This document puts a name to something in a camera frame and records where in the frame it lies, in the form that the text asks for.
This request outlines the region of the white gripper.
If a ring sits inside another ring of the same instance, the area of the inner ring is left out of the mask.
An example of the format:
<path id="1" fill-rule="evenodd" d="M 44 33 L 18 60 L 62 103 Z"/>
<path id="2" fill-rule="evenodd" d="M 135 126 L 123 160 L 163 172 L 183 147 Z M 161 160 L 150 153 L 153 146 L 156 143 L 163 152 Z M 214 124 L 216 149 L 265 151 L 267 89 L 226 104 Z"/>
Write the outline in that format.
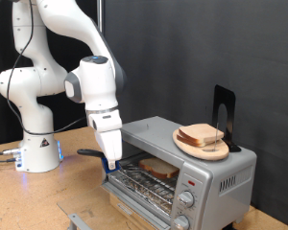
<path id="1" fill-rule="evenodd" d="M 95 132 L 96 141 L 108 160 L 108 168 L 116 169 L 116 161 L 122 157 L 122 135 L 120 129 Z"/>

